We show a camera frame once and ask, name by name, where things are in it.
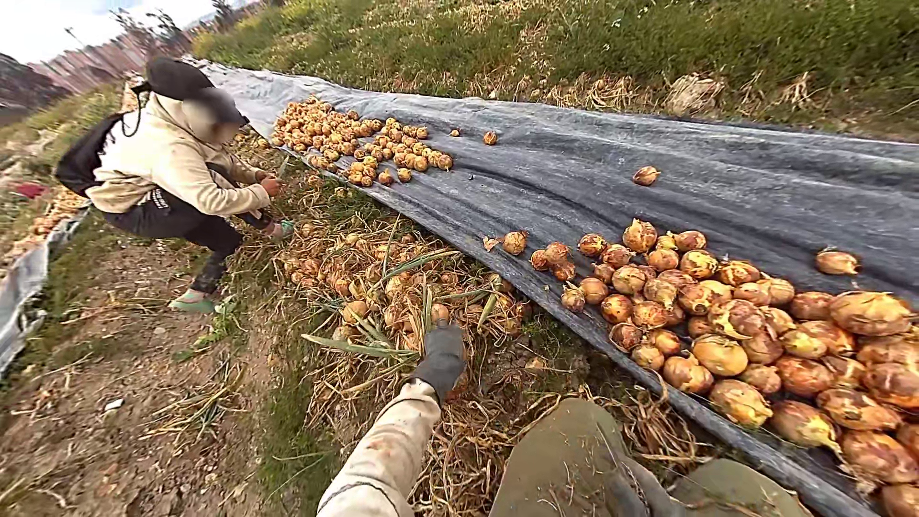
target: plastic sheet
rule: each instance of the plastic sheet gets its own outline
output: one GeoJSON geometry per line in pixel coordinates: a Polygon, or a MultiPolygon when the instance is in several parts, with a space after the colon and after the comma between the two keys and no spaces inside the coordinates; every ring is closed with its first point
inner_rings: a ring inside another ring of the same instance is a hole
{"type": "MultiPolygon", "coordinates": [[[[637,217],[659,231],[700,230],[719,257],[750,259],[801,291],[839,293],[857,282],[861,289],[919,299],[913,270],[919,256],[919,145],[480,98],[375,93],[315,77],[202,65],[265,136],[288,102],[310,94],[361,117],[427,126],[426,142],[452,155],[455,168],[364,191],[498,271],[656,393],[657,377],[609,344],[596,311],[576,315],[561,307],[560,283],[529,266],[532,251],[554,240],[574,247],[588,232],[618,240],[637,217]],[[461,137],[448,136],[454,128],[461,137]],[[497,132],[497,145],[482,143],[486,131],[497,132]],[[630,180],[646,165],[664,172],[649,188],[630,180]],[[515,229],[530,232],[524,254],[483,248],[484,236],[515,229]],[[828,246],[859,255],[862,273],[852,279],[816,271],[814,254],[828,246]]],[[[579,274],[588,274],[589,260],[576,251],[573,257],[579,274]]],[[[684,416],[797,490],[814,510],[873,515],[828,454],[745,431],[704,399],[674,389],[668,395],[684,416]]]]}

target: person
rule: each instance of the person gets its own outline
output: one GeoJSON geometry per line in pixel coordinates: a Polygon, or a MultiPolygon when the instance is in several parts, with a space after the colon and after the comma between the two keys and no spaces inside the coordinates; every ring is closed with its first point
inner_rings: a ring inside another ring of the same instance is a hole
{"type": "MultiPolygon", "coordinates": [[[[318,517],[409,517],[406,501],[440,404],[465,369],[460,329],[441,319],[425,357],[319,501],[318,517]]],[[[797,500],[746,465],[718,459],[668,493],[633,460],[605,409],[566,398],[511,451],[490,517],[806,517],[797,500]]]]}
{"type": "Polygon", "coordinates": [[[260,212],[281,182],[248,166],[225,144],[248,123],[233,100],[200,70],[165,57],[147,64],[151,91],[143,109],[109,124],[98,153],[96,183],[85,195],[116,227],[137,236],[181,237],[211,251],[200,274],[170,307],[212,312],[208,298],[242,236],[225,217],[237,215],[266,236],[283,238],[292,224],[260,212]],[[134,130],[126,131],[133,126],[134,130]]]}

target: beige hoodie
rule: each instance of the beige hoodie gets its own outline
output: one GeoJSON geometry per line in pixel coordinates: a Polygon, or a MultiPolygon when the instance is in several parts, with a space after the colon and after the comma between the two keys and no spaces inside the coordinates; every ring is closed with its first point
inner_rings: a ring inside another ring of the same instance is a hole
{"type": "MultiPolygon", "coordinates": [[[[125,115],[127,132],[137,112],[125,115]]],[[[125,213],[147,201],[157,186],[208,215],[251,212],[271,203],[255,180],[254,169],[226,151],[211,133],[207,115],[194,103],[150,95],[141,125],[131,137],[116,123],[109,134],[96,179],[103,184],[86,195],[108,213],[125,213]],[[207,163],[224,167],[229,176],[248,187],[237,189],[207,163]]]]}

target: dirt path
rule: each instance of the dirt path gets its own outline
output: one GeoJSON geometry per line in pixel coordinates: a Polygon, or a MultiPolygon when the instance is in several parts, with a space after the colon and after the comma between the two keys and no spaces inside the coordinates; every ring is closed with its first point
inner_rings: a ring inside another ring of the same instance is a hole
{"type": "Polygon", "coordinates": [[[125,243],[90,258],[83,308],[64,323],[79,328],[6,393],[0,514],[255,514],[267,352],[236,327],[202,343],[209,317],[163,309],[187,285],[187,248],[125,243]]]}

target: grass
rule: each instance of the grass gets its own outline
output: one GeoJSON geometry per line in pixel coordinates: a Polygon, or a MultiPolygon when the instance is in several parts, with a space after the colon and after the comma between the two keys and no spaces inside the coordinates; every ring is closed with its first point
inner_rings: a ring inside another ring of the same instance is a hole
{"type": "Polygon", "coordinates": [[[726,86],[711,117],[916,139],[918,28],[910,0],[292,0],[199,37],[195,53],[366,89],[551,103],[627,76],[624,108],[644,112],[698,73],[726,86]]]}

